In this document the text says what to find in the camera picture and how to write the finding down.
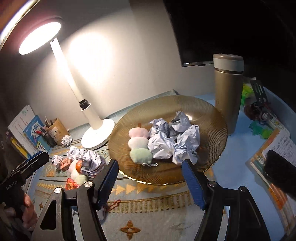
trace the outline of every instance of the finger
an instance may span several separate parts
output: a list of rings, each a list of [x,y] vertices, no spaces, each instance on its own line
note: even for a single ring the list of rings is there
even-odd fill
[[[24,213],[22,215],[22,220],[25,223],[28,223],[31,220],[34,212],[35,212],[34,206],[31,206],[29,208],[26,207],[25,210],[24,210]]]
[[[16,215],[15,209],[13,207],[9,207],[5,209],[4,212],[8,218],[13,218]]]
[[[36,224],[34,224],[32,227],[28,228],[28,231],[33,232]]]
[[[36,212],[34,212],[32,218],[29,220],[29,222],[23,223],[23,227],[26,229],[29,229],[30,227],[32,227],[36,223],[37,223],[37,214],[36,214]]]
[[[31,207],[31,206],[33,206],[33,203],[32,203],[32,201],[31,201],[29,195],[26,194],[26,193],[25,193],[25,195],[24,195],[24,204],[25,204],[26,207]]]

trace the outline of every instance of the smartphone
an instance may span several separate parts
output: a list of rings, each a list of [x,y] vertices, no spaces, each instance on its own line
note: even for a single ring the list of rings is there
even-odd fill
[[[263,175],[283,192],[296,197],[296,167],[273,150],[267,153]]]

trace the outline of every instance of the handwritten note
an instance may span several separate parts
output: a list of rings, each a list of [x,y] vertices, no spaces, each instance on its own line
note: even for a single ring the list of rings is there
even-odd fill
[[[273,150],[296,166],[296,145],[285,130],[281,130],[273,142],[262,152],[266,158],[269,150]]]

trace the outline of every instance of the white desk lamp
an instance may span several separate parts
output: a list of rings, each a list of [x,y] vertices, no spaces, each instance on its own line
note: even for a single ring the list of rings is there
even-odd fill
[[[32,31],[22,42],[19,53],[24,55],[38,49],[48,41],[52,40],[60,29],[61,24],[59,22],[49,22],[38,27]],[[81,144],[86,149],[94,150],[108,141],[108,138],[114,129],[115,123],[111,119],[101,120],[92,105],[88,103],[85,98],[83,98],[75,83],[75,80],[73,79],[57,38],[54,38],[50,42],[50,46],[52,47],[52,51],[57,63],[63,71],[68,84],[79,101],[82,113],[85,115],[89,121],[89,124],[91,125],[91,127],[84,133]]]

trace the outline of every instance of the gold thermos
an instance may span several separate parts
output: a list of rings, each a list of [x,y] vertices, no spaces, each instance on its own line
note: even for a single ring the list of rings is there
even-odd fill
[[[235,131],[242,97],[244,59],[232,54],[214,54],[215,107],[223,115],[228,135]]]

